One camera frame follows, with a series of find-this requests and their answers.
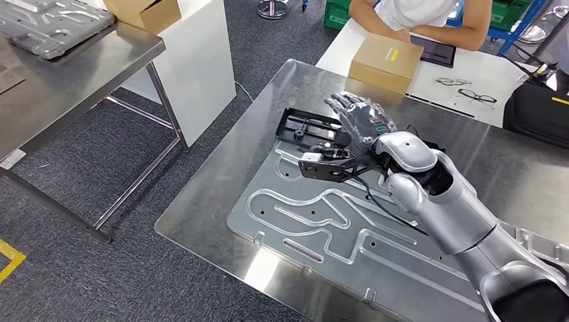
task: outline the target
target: yellow floor tape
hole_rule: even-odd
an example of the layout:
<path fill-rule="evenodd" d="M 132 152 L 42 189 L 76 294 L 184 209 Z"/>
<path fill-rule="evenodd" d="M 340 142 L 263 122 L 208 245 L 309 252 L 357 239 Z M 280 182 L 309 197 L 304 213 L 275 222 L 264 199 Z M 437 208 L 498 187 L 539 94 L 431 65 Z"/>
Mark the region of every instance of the yellow floor tape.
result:
<path fill-rule="evenodd" d="M 4 267 L 0 272 L 0 283 L 2 283 L 18 267 L 18 265 L 25 260 L 25 255 L 8 245 L 2 239 L 0 239 L 0 254 L 3 254 L 11 260 L 10 263 L 8 263 L 8 265 L 6 265 L 6 267 Z"/>

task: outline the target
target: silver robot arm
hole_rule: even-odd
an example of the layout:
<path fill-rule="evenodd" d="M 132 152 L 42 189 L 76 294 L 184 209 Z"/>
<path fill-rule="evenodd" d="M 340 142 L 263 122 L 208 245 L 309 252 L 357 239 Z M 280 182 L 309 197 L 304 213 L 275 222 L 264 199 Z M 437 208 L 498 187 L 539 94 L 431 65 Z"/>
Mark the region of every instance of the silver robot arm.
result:
<path fill-rule="evenodd" d="M 566 277 L 500 226 L 446 154 L 405 131 L 380 136 L 374 148 L 395 162 L 384 181 L 391 199 L 455 258 L 490 321 L 569 321 Z"/>

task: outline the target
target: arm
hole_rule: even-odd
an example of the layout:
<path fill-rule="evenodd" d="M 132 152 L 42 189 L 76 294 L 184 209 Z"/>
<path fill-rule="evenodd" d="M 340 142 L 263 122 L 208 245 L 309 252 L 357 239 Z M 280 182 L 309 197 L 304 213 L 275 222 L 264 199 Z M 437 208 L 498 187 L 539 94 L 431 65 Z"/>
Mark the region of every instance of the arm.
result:
<path fill-rule="evenodd" d="M 386 25 L 373 10 L 375 0 L 352 0 L 350 17 L 354 18 L 365 30 L 373 34 L 410 42 L 409 30 L 395 31 Z"/>
<path fill-rule="evenodd" d="M 411 28 L 411 31 L 446 44 L 475 51 L 486 39 L 491 14 L 492 0 L 465 0 L 462 27 L 418 25 Z"/>

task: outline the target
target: tablet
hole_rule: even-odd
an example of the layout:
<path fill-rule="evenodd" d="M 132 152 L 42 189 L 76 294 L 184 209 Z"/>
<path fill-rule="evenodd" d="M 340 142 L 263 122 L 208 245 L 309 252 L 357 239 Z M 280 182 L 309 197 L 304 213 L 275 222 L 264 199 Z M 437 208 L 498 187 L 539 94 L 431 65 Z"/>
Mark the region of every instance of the tablet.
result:
<path fill-rule="evenodd" d="M 454 67 L 455 46 L 415 36 L 411 36 L 411 43 L 424 48 L 421 55 L 422 61 L 448 68 Z"/>

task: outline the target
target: black plastic part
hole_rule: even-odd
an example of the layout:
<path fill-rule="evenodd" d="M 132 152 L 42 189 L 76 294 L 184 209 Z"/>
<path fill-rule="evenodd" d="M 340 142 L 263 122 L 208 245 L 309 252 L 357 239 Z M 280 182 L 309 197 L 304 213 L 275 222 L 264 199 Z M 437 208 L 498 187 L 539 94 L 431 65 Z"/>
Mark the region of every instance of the black plastic part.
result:
<path fill-rule="evenodd" d="M 569 321 L 569 298 L 549 280 L 498 299 L 492 307 L 502 322 Z"/>
<path fill-rule="evenodd" d="M 328 162 L 299 161 L 301 174 L 305 178 L 344 182 L 377 167 L 372 156 L 359 156 Z"/>
<path fill-rule="evenodd" d="M 352 141 L 337 119 L 291 108 L 282 114 L 275 136 L 305 149 L 326 143 L 328 148 L 345 148 Z"/>

